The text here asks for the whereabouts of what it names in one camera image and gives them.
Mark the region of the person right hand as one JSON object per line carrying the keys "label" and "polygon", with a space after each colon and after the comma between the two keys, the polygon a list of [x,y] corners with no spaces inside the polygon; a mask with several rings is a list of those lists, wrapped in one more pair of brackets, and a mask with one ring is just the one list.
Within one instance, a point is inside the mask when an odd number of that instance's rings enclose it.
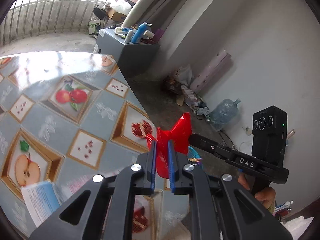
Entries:
{"label": "person right hand", "polygon": [[[240,173],[238,182],[246,189],[250,190],[249,183],[243,173]],[[263,204],[263,206],[270,212],[273,213],[275,210],[275,198],[276,191],[272,187],[266,187],[260,192],[256,193],[254,197]]]}

